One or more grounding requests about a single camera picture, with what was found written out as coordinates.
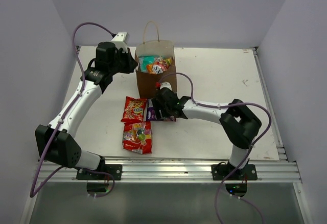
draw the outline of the gray wall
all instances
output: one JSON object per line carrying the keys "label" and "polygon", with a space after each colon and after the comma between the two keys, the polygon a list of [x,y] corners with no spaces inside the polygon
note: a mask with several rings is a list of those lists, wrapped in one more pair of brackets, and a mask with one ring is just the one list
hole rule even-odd
{"label": "gray wall", "polygon": [[327,0],[286,0],[259,58],[286,153],[316,223],[327,218]]}
{"label": "gray wall", "polygon": [[18,223],[38,159],[34,130],[62,105],[74,59],[51,0],[0,0],[0,220]]}
{"label": "gray wall", "polygon": [[[96,21],[115,32],[128,31],[131,45],[136,45],[146,22],[154,20],[162,38],[176,46],[229,48],[258,46],[284,1],[53,0],[69,33],[77,23]],[[96,45],[108,38],[106,32],[89,27],[80,31],[78,43]]]}

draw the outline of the tabletop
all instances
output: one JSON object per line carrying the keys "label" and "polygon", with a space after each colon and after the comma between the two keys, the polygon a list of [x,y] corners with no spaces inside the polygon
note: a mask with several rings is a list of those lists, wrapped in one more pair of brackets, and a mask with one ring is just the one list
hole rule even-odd
{"label": "tabletop", "polygon": [[[130,48],[134,56],[135,48]],[[176,71],[190,76],[194,98],[200,101],[229,103],[233,99],[267,107],[255,58],[251,49],[175,48]],[[82,46],[79,57],[84,68],[95,58],[96,47]],[[65,103],[73,95],[81,72],[75,66]],[[189,81],[177,76],[178,97],[190,95]],[[151,122],[152,154],[138,154],[122,147],[124,124],[120,122],[126,96],[138,98],[136,74],[116,74],[104,94],[93,104],[81,122],[76,142],[82,149],[103,155],[128,158],[228,159],[232,143],[219,124],[197,119],[177,122]],[[250,109],[262,121],[267,115]],[[274,133],[270,128],[252,150],[251,160],[279,160]]]}

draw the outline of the mounting plate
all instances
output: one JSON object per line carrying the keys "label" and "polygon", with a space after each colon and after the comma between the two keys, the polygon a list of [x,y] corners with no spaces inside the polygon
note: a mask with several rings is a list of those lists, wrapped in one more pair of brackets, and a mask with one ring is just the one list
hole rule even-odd
{"label": "mounting plate", "polygon": [[[122,178],[123,166],[121,164],[106,164],[105,170],[111,174],[115,181],[119,181]],[[76,179],[77,180],[87,180],[87,181],[98,181],[104,180],[104,174],[91,174],[83,170],[82,173],[77,171]]]}
{"label": "mounting plate", "polygon": [[[221,181],[231,172],[230,165],[226,164],[213,164],[211,165],[211,173],[214,181]],[[248,181],[256,181],[258,175],[256,173],[254,164],[247,164],[243,169],[237,170],[231,175],[227,181],[244,180],[245,175]]]}

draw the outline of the brown paper bag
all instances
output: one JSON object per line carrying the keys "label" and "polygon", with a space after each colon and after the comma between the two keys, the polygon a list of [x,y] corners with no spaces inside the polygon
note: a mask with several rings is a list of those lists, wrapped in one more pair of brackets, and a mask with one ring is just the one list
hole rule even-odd
{"label": "brown paper bag", "polygon": [[[145,33],[149,23],[153,23],[156,26],[158,40],[145,41]],[[160,40],[158,25],[153,21],[149,21],[144,28],[143,43],[136,47],[135,60],[136,62],[138,62],[139,57],[153,56],[153,55],[161,56],[163,58],[171,57],[172,64],[165,72],[160,74],[150,74],[150,73],[141,72],[140,67],[138,66],[136,70],[136,80],[137,80],[137,88],[140,98],[147,98],[147,99],[153,98],[156,93],[156,87],[155,87],[156,82],[158,82],[161,79],[161,77],[163,77],[164,75],[176,72],[173,43],[168,40]],[[176,75],[171,75],[165,78],[165,81],[170,83],[173,92],[177,92]]]}

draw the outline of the chip bag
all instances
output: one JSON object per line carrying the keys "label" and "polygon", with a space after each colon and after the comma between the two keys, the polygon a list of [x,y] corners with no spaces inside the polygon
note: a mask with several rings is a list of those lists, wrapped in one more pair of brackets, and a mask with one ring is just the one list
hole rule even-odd
{"label": "chip bag", "polygon": [[152,153],[151,122],[125,123],[123,148],[139,154]]}
{"label": "chip bag", "polygon": [[143,116],[147,99],[134,99],[126,96],[125,109],[121,122],[137,123],[143,122]]}

